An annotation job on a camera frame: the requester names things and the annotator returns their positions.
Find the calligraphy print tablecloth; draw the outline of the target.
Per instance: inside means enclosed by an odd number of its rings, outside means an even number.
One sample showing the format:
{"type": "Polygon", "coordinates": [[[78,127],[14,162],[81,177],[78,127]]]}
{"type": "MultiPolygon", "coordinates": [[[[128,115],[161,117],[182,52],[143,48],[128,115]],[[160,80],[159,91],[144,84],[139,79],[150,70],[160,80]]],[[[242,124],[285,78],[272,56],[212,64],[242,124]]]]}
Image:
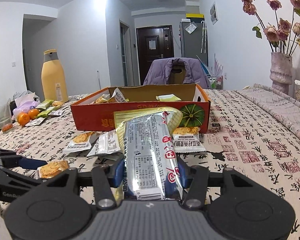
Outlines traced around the calligraphy print tablecloth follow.
{"type": "MultiPolygon", "coordinates": [[[[182,154],[188,165],[201,165],[212,172],[233,168],[288,201],[296,220],[290,239],[300,239],[300,139],[258,105],[227,90],[210,90],[209,129],[200,139],[205,152],[182,154]]],[[[98,164],[110,165],[111,157],[91,157],[87,152],[65,154],[64,148],[79,134],[70,104],[60,117],[41,125],[15,124],[0,132],[0,148],[28,158],[66,160],[81,172],[98,164]]]]}

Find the purple tissue pack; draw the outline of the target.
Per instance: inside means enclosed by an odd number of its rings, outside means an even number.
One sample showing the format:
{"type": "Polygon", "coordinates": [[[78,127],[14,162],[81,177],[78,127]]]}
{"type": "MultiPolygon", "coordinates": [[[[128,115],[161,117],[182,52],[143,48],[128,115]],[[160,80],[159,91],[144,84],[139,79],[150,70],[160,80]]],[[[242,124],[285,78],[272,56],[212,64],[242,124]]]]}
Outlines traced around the purple tissue pack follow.
{"type": "Polygon", "coordinates": [[[40,104],[40,98],[36,96],[35,93],[25,94],[15,100],[16,108],[13,110],[13,115],[15,118],[18,117],[20,113],[28,113],[29,110],[36,108],[40,104]]]}

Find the grey refrigerator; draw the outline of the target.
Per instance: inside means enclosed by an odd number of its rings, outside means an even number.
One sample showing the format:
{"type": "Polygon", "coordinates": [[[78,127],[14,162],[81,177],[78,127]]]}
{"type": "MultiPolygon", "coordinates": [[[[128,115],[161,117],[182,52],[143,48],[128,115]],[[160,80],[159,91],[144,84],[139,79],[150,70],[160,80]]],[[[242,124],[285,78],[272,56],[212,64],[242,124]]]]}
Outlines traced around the grey refrigerator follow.
{"type": "Polygon", "coordinates": [[[204,18],[191,17],[179,23],[181,56],[200,59],[208,66],[207,27],[204,18]]]}

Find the pink ceramic vase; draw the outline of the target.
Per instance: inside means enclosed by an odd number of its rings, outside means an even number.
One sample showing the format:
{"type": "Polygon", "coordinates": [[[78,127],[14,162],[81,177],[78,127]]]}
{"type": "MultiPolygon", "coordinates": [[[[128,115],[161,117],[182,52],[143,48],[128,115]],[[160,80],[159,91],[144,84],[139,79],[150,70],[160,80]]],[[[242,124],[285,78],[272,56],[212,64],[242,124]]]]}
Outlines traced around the pink ceramic vase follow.
{"type": "Polygon", "coordinates": [[[284,94],[289,93],[289,86],[293,83],[292,57],[281,53],[271,53],[271,68],[269,78],[272,81],[271,87],[284,94]]]}

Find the green snack packet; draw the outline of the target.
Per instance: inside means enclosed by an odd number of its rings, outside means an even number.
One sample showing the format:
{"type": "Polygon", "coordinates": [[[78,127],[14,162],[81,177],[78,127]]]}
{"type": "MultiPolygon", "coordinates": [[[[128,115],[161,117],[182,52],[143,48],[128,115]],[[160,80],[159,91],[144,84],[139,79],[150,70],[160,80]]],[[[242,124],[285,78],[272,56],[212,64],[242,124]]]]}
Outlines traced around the green snack packet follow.
{"type": "Polygon", "coordinates": [[[156,99],[159,102],[176,102],[176,101],[181,101],[181,98],[175,96],[174,94],[159,95],[159,96],[156,96],[156,99]]]}

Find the dried pink roses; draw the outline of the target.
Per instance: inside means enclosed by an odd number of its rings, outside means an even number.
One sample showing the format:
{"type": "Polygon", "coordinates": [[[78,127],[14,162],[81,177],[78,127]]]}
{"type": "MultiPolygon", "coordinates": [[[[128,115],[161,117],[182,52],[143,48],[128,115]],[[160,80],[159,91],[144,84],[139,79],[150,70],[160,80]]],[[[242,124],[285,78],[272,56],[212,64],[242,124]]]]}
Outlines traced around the dried pink roses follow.
{"type": "Polygon", "coordinates": [[[241,0],[244,13],[255,16],[258,24],[252,28],[257,38],[265,37],[271,51],[292,56],[296,49],[300,48],[300,22],[295,21],[295,16],[300,17],[300,0],[289,0],[292,5],[292,20],[284,20],[278,17],[277,11],[282,8],[279,0],[267,0],[267,4],[274,12],[275,23],[264,23],[254,5],[255,0],[241,0]]]}

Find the purple jacket on chair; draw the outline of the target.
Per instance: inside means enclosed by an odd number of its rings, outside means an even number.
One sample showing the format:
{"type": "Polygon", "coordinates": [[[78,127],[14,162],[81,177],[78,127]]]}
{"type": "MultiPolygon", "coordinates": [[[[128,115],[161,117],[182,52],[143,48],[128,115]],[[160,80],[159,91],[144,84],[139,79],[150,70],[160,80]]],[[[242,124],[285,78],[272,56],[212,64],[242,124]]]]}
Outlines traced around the purple jacket on chair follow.
{"type": "Polygon", "coordinates": [[[172,85],[196,83],[210,88],[210,81],[198,59],[173,57],[154,60],[143,85],[172,85]]]}

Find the silver yellow long snack bag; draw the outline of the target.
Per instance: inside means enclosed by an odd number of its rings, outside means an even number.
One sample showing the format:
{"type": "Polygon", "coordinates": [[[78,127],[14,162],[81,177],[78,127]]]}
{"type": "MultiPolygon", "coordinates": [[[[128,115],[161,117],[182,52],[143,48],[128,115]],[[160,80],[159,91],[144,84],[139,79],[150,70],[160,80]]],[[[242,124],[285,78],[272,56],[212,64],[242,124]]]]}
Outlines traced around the silver yellow long snack bag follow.
{"type": "Polygon", "coordinates": [[[114,112],[116,133],[125,161],[125,198],[181,198],[183,190],[172,133],[182,117],[181,111],[173,107],[114,112]]]}

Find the yellow thermos bottle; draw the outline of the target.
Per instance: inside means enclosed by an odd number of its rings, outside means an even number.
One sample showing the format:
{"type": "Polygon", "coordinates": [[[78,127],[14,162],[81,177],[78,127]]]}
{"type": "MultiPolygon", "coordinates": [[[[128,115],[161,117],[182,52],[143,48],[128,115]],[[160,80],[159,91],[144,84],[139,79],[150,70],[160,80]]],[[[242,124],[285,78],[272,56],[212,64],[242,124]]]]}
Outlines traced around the yellow thermos bottle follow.
{"type": "Polygon", "coordinates": [[[56,49],[44,51],[41,80],[45,100],[69,101],[64,69],[56,49]]]}

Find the clear plastic cup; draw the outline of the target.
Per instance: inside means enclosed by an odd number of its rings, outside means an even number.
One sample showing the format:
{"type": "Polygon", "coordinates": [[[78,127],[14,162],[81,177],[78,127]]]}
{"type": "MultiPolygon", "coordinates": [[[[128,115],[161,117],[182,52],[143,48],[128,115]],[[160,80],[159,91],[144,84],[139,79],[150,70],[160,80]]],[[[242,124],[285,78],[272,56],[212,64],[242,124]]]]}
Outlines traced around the clear plastic cup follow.
{"type": "Polygon", "coordinates": [[[6,133],[13,128],[11,110],[8,103],[0,106],[0,128],[3,133],[6,133]]]}

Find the green packet near tangerines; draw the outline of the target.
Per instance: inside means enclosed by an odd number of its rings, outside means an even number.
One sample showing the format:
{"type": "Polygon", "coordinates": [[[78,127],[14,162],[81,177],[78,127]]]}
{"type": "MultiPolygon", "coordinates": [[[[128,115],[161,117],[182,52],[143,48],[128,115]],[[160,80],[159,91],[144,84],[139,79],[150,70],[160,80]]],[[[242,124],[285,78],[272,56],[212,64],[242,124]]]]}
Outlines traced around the green packet near tangerines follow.
{"type": "Polygon", "coordinates": [[[49,108],[53,103],[53,100],[44,100],[43,102],[41,102],[36,109],[40,110],[40,111],[44,111],[47,108],[49,108]]]}

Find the oat crisp packet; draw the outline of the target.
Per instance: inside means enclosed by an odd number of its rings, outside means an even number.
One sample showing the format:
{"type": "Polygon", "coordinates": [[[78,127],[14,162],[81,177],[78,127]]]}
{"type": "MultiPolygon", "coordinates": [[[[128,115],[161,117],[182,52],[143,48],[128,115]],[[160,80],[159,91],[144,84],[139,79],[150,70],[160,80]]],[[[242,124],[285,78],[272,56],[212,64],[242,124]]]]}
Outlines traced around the oat crisp packet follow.
{"type": "Polygon", "coordinates": [[[66,160],[53,161],[44,166],[37,168],[37,178],[50,179],[69,168],[69,163],[66,160]]]}

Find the dark entrance door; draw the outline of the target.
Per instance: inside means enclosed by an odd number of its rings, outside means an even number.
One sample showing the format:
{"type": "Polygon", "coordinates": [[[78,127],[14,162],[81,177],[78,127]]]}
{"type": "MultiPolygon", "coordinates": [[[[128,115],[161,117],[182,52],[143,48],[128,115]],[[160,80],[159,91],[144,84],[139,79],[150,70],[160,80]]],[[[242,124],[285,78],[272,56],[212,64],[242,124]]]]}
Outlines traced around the dark entrance door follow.
{"type": "Polygon", "coordinates": [[[172,26],[136,29],[140,83],[143,84],[154,60],[174,57],[172,26]]]}

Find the white grey snack packet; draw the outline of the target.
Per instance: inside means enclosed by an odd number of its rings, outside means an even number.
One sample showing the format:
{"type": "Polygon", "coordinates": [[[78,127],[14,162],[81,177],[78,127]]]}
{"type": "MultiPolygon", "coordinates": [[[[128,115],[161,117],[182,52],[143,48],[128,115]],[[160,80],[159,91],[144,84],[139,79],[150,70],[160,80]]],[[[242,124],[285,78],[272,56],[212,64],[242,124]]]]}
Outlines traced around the white grey snack packet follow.
{"type": "Polygon", "coordinates": [[[116,130],[101,134],[93,148],[87,154],[88,157],[103,156],[121,152],[116,130]]]}

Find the pumpkin seed crisp packet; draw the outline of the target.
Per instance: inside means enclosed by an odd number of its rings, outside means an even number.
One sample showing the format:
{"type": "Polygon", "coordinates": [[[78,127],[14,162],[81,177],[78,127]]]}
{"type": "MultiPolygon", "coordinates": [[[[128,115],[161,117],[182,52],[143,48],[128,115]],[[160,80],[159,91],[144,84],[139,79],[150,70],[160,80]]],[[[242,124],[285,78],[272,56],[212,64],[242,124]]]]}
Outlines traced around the pumpkin seed crisp packet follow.
{"type": "Polygon", "coordinates": [[[199,127],[178,127],[172,133],[173,147],[176,153],[205,152],[200,142],[199,127]]]}

